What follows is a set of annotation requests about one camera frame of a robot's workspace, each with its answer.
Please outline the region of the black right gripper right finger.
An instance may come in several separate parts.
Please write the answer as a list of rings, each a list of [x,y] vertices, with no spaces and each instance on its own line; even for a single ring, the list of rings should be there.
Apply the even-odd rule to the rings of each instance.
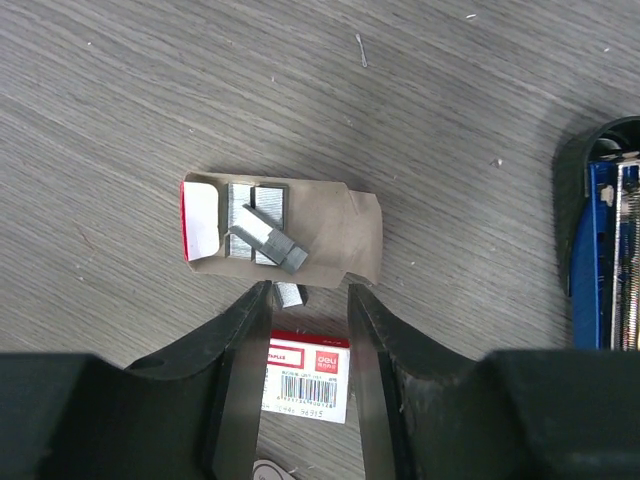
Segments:
[[[370,479],[635,479],[639,357],[498,350],[469,359],[348,292]]]

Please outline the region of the silver staple strip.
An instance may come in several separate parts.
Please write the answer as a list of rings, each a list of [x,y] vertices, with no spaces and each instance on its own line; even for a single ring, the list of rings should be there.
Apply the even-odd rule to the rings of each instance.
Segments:
[[[251,261],[255,236],[249,230],[249,216],[246,206],[251,200],[252,187],[247,184],[229,183],[227,185],[227,227],[226,256]]]
[[[277,186],[256,186],[254,208],[277,229],[284,228],[286,190]]]

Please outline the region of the red staple box sleeve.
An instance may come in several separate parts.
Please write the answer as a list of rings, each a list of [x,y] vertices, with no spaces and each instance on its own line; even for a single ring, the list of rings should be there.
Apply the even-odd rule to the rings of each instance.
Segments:
[[[349,369],[348,340],[274,330],[262,409],[343,424],[347,417]]]

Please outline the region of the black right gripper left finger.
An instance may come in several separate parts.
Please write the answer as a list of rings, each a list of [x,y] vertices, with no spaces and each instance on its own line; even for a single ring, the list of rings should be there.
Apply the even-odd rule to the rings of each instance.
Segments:
[[[247,479],[271,286],[126,368],[88,353],[1,357],[5,479]]]

